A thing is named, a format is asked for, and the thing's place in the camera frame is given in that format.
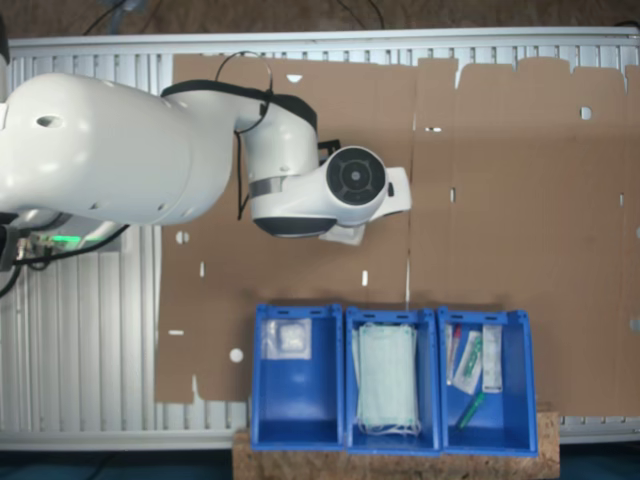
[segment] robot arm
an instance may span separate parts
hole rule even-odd
[[[228,183],[233,131],[263,115],[243,135],[251,215],[263,230],[319,235],[410,209],[404,169],[361,147],[320,165],[313,109],[288,95],[269,102],[264,115],[264,92],[204,80],[156,97],[87,77],[35,77],[0,109],[0,212],[23,224],[29,215],[188,222]]]

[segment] cable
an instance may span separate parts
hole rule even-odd
[[[362,23],[362,20],[360,20],[358,18],[358,16],[353,13],[353,10],[351,10],[349,7],[347,7],[344,3],[342,3],[342,0],[336,0],[336,2],[338,2],[338,5],[340,5],[342,8],[344,8],[347,12],[349,12],[349,15],[351,15],[353,17],[353,19],[358,22],[358,25],[360,25],[362,27],[363,30],[367,30],[367,27],[364,26],[364,23]]]
[[[104,240],[94,243],[89,247],[79,248],[78,250],[72,250],[70,252],[57,253],[55,255],[45,255],[43,257],[22,258],[20,260],[16,260],[15,262],[13,262],[13,264],[16,266],[22,266],[22,265],[34,265],[37,263],[51,263],[56,260],[62,260],[65,258],[75,257],[77,255],[83,255],[85,253],[95,252],[96,250],[99,250],[105,245],[108,245],[109,243],[113,242],[116,238],[122,235],[122,233],[127,228],[129,228],[129,225],[123,225],[122,227],[120,227],[118,230],[116,230],[114,233],[109,235]]]
[[[44,230],[51,230],[52,228],[55,228],[57,226],[59,226],[60,224],[64,223],[61,222],[61,220],[63,220],[65,214],[60,212],[58,213],[58,215],[56,215],[55,217],[53,217],[53,220],[51,220],[49,223],[45,223],[44,225],[39,225],[36,227],[29,227],[29,228],[22,228],[20,229],[20,237],[21,238],[25,238],[28,237],[29,235],[31,235],[32,232],[42,232]]]
[[[51,262],[45,262],[42,265],[27,265],[27,267],[35,272],[44,272],[50,264]]]
[[[162,7],[163,3],[164,3],[164,0],[159,0],[158,1],[158,3],[156,4],[155,8],[153,9],[151,14],[149,15],[149,18],[147,18],[147,21],[144,23],[144,26],[140,29],[139,33],[146,32],[147,28],[149,28],[149,25],[151,25],[151,22],[153,21],[155,16],[158,14],[158,10],[160,10],[160,7]]]
[[[242,220],[242,212],[244,212],[244,207],[247,206],[247,202],[249,201],[249,194],[247,194],[247,196],[244,197],[244,201],[242,201],[242,138],[240,138],[238,132],[233,132],[233,134],[238,141],[238,155],[236,159],[236,165],[238,166],[236,170],[238,176],[238,220]]]
[[[640,30],[640,23],[636,20],[625,20],[624,22],[618,22],[614,27],[636,27]]]
[[[109,465],[119,454],[120,452],[111,453],[100,460],[96,469],[85,480],[96,480],[98,477],[100,477],[100,474],[104,471],[107,465]]]
[[[98,18],[96,18],[93,21],[93,23],[91,25],[89,25],[89,28],[87,28],[84,31],[84,33],[82,35],[83,36],[89,35],[89,33],[91,33],[91,30],[93,30],[98,25],[100,25],[100,22],[102,22],[105,18],[107,18],[109,15],[111,15],[113,12],[115,12],[117,9],[119,9],[122,5],[124,5],[126,3],[126,1],[127,0],[120,0],[118,3],[116,3],[111,8],[109,8],[106,12],[104,12],[102,15],[100,15]]]
[[[373,9],[376,11],[376,15],[378,15],[378,20],[380,20],[380,29],[384,30],[386,27],[384,26],[384,16],[382,15],[382,12],[380,11],[380,9],[378,8],[378,6],[375,4],[373,0],[367,0],[367,1],[371,4]]]
[[[262,123],[264,118],[267,116],[267,112],[269,111],[269,105],[271,104],[271,98],[273,97],[273,72],[271,71],[271,67],[269,66],[269,63],[261,55],[258,55],[257,53],[251,52],[249,50],[243,50],[241,52],[236,52],[233,55],[230,55],[227,58],[225,58],[224,61],[218,67],[218,71],[216,72],[216,78],[215,78],[216,82],[219,81],[218,78],[220,78],[220,72],[222,71],[222,69],[224,68],[224,66],[227,64],[229,60],[231,60],[234,57],[237,57],[238,55],[244,56],[247,53],[250,55],[255,55],[256,57],[260,58],[267,66],[267,71],[269,72],[269,88],[264,91],[265,103],[260,105],[260,118],[249,128],[245,128],[244,130],[239,130],[239,131],[238,130],[233,131],[234,135],[236,136],[236,140],[238,141],[238,148],[237,148],[238,154],[237,154],[237,161],[236,161],[236,175],[238,177],[238,220],[242,220],[242,213],[244,212],[244,209],[247,206],[247,202],[249,201],[249,194],[247,194],[247,196],[244,197],[244,201],[242,200],[242,138],[240,137],[240,135],[242,135],[243,133],[247,133],[253,130],[254,128],[256,128],[258,125]]]
[[[11,289],[16,286],[16,283],[18,282],[18,278],[20,278],[21,271],[22,271],[21,265],[16,265],[13,267],[13,272],[11,273],[11,277],[9,277],[9,281],[5,284],[4,287],[2,287],[2,290],[0,290],[0,298],[7,295],[7,293],[9,293]]]

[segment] green led light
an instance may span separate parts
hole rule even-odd
[[[69,235],[54,235],[51,237],[54,242],[79,242],[82,237],[74,237]]]

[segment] metal grille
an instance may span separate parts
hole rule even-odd
[[[420,58],[511,64],[562,58],[624,72],[640,63],[633,29],[91,37],[11,44],[10,89],[46,72],[111,80],[158,94],[173,55],[252,50],[267,57],[417,65]],[[229,448],[244,403],[154,402],[160,229],[131,228],[121,253],[27,271],[0,302],[0,448]],[[640,417],[563,417],[568,442],[640,439]]]

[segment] cardboard sheet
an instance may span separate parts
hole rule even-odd
[[[213,79],[221,61],[176,56],[174,81]],[[416,69],[274,59],[269,64],[275,92],[298,95],[316,110],[320,141],[338,138],[343,146],[365,146],[387,166],[409,171]],[[229,62],[220,80],[268,85],[264,64],[248,58]],[[371,224],[362,245],[352,247],[270,237],[253,225],[248,210],[242,221],[236,220],[236,202],[234,166],[227,190],[208,213],[163,229],[157,401],[192,402],[194,376],[206,400],[246,400],[258,303],[404,307],[408,214]],[[178,232],[187,232],[189,242],[178,244]],[[368,272],[366,287],[363,270]],[[172,330],[183,335],[170,335]],[[244,354],[240,363],[230,360],[234,348]]]
[[[639,72],[419,70],[411,303],[527,310],[539,398],[639,415]]]
[[[213,78],[221,60],[177,56],[174,80]],[[207,400],[246,399],[257,303],[402,306],[409,247],[412,307],[527,310],[539,398],[561,414],[640,415],[640,69],[625,92],[617,70],[558,59],[470,65],[458,88],[452,59],[269,63],[275,91],[318,112],[319,140],[411,168],[414,207],[358,248],[275,239],[235,220],[233,175],[205,216],[163,230],[158,401],[191,402],[194,376]],[[221,80],[267,85],[248,59]]]

